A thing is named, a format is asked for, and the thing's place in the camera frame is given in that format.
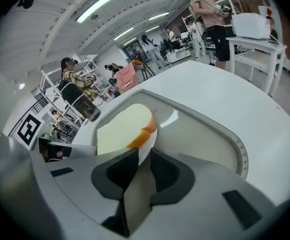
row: gray floor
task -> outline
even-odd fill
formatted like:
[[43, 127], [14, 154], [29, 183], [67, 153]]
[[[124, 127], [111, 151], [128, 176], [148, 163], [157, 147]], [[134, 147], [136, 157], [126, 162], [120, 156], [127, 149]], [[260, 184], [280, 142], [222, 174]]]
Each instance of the gray floor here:
[[[163, 71], [166, 71], [166, 70], [168, 70], [176, 65], [179, 65], [185, 61], [188, 61], [188, 60], [198, 61], [198, 62], [202, 62], [202, 63], [206, 63], [206, 64], [208, 64], [210, 62], [208, 55], [201, 56], [201, 57], [196, 59], [192, 53], [191, 57], [177, 61], [176, 63], [173, 63], [173, 64], [166, 66], [162, 69], [158, 69], [157, 65], [155, 65], [154, 63], [152, 63], [152, 65], [150, 65], [150, 66], [151, 66], [151, 69], [153, 70], [153, 72], [157, 75]], [[235, 74], [247, 80], [249, 73], [250, 73], [250, 66], [243, 64], [243, 63], [236, 62], [235, 67], [236, 67]], [[230, 62], [227, 63], [226, 70], [229, 70], [229, 68], [230, 68]], [[144, 81], [141, 72], [138, 71], [137, 75], [138, 75], [140, 82]], [[255, 86], [257, 86], [259, 88], [262, 88], [262, 86], [265, 84], [266, 77], [267, 77], [267, 75], [265, 73], [260, 72], [259, 70], [256, 69], [256, 70], [254, 70], [252, 84], [254, 84]], [[275, 93], [273, 99], [290, 116], [290, 74], [289, 73], [283, 71], [282, 76], [280, 78], [278, 88], [276, 90], [276, 93]]]

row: white curved surface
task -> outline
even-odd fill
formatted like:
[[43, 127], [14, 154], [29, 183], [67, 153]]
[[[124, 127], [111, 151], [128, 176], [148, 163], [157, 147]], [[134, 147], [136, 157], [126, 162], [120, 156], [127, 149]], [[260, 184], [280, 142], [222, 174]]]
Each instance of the white curved surface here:
[[[290, 199], [290, 117], [256, 86], [216, 67], [187, 61], [115, 98], [99, 119], [138, 89], [181, 103], [234, 132], [248, 152], [246, 180], [276, 205]], [[82, 126], [72, 144], [90, 145], [94, 126]]]
[[157, 132], [158, 132], [158, 129], [156, 129], [152, 134], [150, 134], [149, 139], [144, 143], [143, 146], [141, 146], [139, 148], [139, 163], [138, 163], [138, 165], [141, 165], [145, 161], [151, 148], [155, 145], [155, 141], [157, 138]]

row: beige shirt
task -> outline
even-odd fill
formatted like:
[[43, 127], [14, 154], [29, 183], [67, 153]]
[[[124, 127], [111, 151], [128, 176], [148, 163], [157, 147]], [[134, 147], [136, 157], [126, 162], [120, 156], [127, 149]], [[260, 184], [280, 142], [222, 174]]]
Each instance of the beige shirt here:
[[[215, 0], [190, 0], [190, 3], [193, 5], [194, 3], [199, 2], [201, 9], [214, 11], [215, 9]], [[214, 25], [223, 26], [223, 18], [212, 15], [212, 16], [203, 16], [203, 21], [206, 28], [210, 28]]]

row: black hair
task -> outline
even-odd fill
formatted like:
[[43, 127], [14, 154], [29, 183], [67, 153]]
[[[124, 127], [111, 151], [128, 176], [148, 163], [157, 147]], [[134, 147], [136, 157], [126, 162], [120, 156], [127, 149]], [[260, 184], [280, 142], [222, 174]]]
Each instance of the black hair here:
[[147, 45], [149, 45], [148, 42], [153, 44], [145, 34], [141, 37], [141, 40]]
[[188, 25], [189, 22], [194, 22], [193, 19], [191, 17], [189, 17], [188, 19], [186, 19], [186, 24]]
[[71, 58], [63, 58], [60, 62], [60, 68], [61, 68], [61, 79], [63, 79], [63, 71], [67, 67], [66, 62], [73, 61]]
[[275, 23], [274, 19], [271, 18], [270, 16], [267, 16], [266, 19], [273, 20], [273, 22]]

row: fluorescent light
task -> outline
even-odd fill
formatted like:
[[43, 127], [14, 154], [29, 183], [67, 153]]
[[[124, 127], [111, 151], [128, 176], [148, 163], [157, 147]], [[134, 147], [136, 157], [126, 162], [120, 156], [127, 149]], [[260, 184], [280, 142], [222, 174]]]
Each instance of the fluorescent light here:
[[83, 23], [92, 13], [94, 13], [97, 9], [102, 7], [105, 3], [110, 0], [99, 0], [94, 3], [90, 8], [88, 8], [76, 21], [78, 23]]
[[132, 40], [130, 40], [127, 43], [125, 43], [124, 46], [128, 45], [129, 43], [133, 42], [134, 40], [136, 40], [136, 38], [133, 38]]
[[153, 28], [147, 30], [146, 33], [148, 33], [148, 32], [151, 31], [151, 30], [155, 30], [155, 29], [157, 29], [157, 28], [159, 28], [159, 27], [160, 27], [160, 26], [153, 27]]
[[134, 28], [130, 28], [129, 30], [126, 30], [123, 34], [120, 34], [118, 37], [114, 38], [114, 40], [116, 41], [117, 39], [119, 39], [120, 37], [122, 37], [123, 35], [125, 35], [126, 33], [128, 33], [129, 31], [132, 31]]
[[25, 87], [25, 84], [22, 82], [20, 85], [19, 85], [19, 87], [18, 87], [18, 89], [23, 89]]
[[154, 17], [150, 18], [149, 20], [152, 21], [152, 20], [154, 20], [154, 19], [156, 19], [156, 18], [159, 18], [159, 17], [165, 16], [165, 15], [168, 15], [168, 14], [169, 14], [169, 12], [166, 12], [166, 13], [163, 13], [163, 14], [159, 14], [159, 15], [157, 15], [157, 16], [154, 16]]

